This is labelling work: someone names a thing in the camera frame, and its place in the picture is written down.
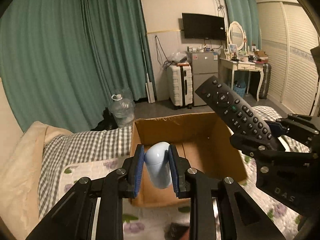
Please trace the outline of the green curtain right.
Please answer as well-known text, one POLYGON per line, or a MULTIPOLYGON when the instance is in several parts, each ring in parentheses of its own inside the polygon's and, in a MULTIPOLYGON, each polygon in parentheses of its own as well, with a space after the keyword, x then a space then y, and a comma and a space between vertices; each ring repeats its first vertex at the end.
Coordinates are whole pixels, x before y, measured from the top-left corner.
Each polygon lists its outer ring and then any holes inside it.
POLYGON ((256 0, 225 0, 229 22, 238 22, 247 35, 247 44, 262 48, 256 0))

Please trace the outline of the light blue earbuds case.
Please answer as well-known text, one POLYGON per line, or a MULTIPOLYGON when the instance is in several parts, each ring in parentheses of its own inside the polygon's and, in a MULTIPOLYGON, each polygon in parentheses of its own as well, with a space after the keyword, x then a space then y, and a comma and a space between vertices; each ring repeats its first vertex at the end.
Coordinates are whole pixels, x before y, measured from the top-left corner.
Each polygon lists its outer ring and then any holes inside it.
POLYGON ((168 142, 159 142, 151 146, 144 155, 149 178, 154 187, 166 189, 172 184, 169 167, 168 142))

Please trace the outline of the brown cardboard box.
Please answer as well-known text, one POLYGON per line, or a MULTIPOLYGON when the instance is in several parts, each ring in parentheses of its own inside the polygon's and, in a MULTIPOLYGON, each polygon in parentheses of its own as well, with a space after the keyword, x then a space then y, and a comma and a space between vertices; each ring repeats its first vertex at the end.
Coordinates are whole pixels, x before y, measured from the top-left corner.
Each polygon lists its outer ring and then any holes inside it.
POLYGON ((137 145, 148 150, 158 142, 174 144, 180 157, 210 178, 247 179, 240 152, 230 143, 231 132, 214 112, 137 119, 132 127, 131 155, 137 145))

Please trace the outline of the beige pillow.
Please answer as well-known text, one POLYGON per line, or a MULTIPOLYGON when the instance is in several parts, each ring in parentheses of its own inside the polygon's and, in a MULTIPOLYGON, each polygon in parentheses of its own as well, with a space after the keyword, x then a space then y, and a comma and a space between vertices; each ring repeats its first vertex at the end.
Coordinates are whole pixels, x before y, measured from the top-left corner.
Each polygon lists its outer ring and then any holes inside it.
POLYGON ((42 155, 58 135, 71 132, 34 122, 1 169, 1 219, 15 239, 26 239, 39 222, 42 155))

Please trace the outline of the black wall television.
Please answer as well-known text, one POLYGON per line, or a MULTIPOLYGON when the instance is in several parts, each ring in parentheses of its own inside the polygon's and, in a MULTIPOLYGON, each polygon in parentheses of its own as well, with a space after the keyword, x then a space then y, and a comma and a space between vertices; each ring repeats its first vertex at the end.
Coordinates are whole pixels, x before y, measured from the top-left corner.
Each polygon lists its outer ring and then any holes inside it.
POLYGON ((184 38, 203 40, 226 39, 223 17, 182 13, 184 38))

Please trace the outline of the white hard suitcase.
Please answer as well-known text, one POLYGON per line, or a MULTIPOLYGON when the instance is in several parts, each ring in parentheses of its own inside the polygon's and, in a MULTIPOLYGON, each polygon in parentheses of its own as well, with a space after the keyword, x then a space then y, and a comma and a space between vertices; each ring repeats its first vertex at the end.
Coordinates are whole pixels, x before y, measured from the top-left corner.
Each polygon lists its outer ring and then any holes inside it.
POLYGON ((171 64, 167 69, 170 100, 175 108, 193 106, 193 80, 189 63, 171 64))

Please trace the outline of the clear plastic water jug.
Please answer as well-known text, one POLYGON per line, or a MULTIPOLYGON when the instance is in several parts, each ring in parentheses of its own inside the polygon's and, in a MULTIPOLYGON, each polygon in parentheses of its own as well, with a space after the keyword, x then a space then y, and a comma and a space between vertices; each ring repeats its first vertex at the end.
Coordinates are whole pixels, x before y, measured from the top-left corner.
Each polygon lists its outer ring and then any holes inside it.
POLYGON ((110 111, 113 114, 118 127, 123 128, 132 125, 135 118, 132 101, 128 98, 124 98, 121 94, 113 94, 112 100, 113 103, 110 107, 110 111))

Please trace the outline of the white louvered wardrobe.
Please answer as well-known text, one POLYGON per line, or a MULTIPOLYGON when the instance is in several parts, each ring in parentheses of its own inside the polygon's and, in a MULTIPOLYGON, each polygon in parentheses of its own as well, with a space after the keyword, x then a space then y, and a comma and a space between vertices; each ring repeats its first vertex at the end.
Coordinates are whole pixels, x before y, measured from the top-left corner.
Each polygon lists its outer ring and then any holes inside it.
POLYGON ((315 115, 319 77, 311 49, 319 35, 295 0, 257 3, 262 50, 272 66, 268 97, 286 112, 315 115))

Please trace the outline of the dark suitcase by table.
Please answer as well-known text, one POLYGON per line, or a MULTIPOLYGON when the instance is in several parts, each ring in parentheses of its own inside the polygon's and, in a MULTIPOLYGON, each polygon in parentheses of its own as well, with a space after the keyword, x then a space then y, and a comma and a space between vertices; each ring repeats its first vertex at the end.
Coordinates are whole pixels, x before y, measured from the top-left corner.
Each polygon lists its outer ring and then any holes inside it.
POLYGON ((269 63, 263 64, 264 78, 259 91, 259 98, 266 99, 268 95, 268 90, 270 86, 272 66, 269 63))

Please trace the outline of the silver mini fridge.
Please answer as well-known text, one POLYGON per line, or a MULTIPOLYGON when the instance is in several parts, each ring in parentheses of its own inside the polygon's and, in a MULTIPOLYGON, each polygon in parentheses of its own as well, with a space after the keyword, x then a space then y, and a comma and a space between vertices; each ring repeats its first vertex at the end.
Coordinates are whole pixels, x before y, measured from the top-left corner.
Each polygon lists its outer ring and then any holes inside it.
POLYGON ((204 106, 206 103, 195 93, 195 91, 211 76, 218 76, 218 60, 215 60, 213 52, 187 52, 187 59, 193 75, 194 106, 204 106))

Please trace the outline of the oval white vanity mirror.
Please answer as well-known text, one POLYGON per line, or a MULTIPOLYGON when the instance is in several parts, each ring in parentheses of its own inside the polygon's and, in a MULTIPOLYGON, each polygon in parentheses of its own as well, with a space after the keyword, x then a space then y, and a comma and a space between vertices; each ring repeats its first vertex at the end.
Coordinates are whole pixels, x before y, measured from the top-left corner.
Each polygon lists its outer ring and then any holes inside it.
POLYGON ((246 33, 243 30, 241 24, 237 21, 233 21, 227 31, 227 42, 231 50, 240 51, 245 48, 247 42, 246 33))

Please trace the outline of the black rectangular device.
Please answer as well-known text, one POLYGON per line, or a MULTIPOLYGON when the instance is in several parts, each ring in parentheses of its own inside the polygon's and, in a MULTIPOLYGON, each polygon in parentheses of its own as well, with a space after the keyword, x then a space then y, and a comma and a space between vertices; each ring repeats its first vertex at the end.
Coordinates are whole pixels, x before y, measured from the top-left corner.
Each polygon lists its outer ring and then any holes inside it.
POLYGON ((165 239, 167 240, 188 240, 189 239, 189 226, 171 223, 167 232, 165 233, 165 239))

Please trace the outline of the blue basket under table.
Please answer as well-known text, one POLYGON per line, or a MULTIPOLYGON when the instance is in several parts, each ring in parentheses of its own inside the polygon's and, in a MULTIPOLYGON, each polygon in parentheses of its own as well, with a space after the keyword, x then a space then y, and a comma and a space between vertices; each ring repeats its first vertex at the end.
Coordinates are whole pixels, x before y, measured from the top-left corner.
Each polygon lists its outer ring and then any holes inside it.
POLYGON ((244 80, 236 80, 233 84, 233 90, 238 94, 240 97, 244 97, 246 92, 246 83, 244 80))

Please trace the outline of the black tv remote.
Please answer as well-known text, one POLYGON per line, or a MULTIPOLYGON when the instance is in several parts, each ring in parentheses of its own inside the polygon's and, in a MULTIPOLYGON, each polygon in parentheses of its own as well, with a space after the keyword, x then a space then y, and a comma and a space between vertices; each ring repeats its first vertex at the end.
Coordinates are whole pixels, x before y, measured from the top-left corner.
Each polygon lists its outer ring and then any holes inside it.
POLYGON ((266 121, 236 92, 212 76, 195 93, 224 121, 234 133, 259 140, 275 141, 266 121))

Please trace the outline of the white dressing table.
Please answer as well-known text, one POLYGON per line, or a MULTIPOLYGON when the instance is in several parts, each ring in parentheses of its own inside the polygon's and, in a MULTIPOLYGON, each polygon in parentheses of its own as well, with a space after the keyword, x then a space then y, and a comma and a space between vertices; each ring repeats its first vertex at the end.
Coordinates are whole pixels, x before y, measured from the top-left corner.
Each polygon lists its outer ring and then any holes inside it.
POLYGON ((219 58, 219 66, 218 66, 218 74, 219 78, 223 82, 227 82, 227 77, 228 77, 228 71, 231 71, 231 89, 233 89, 234 85, 234 80, 235 80, 235 74, 237 72, 240 73, 247 73, 248 74, 248 81, 247 81, 247 90, 246 93, 248 94, 250 84, 251 84, 251 76, 252 73, 259 73, 260 74, 260 79, 258 83, 258 88, 256 92, 256 100, 259 101, 259 92, 263 84, 263 79, 264 79, 264 71, 263 71, 263 65, 262 64, 257 64, 254 62, 243 62, 243 61, 232 61, 224 58, 224 56, 220 56, 219 58))

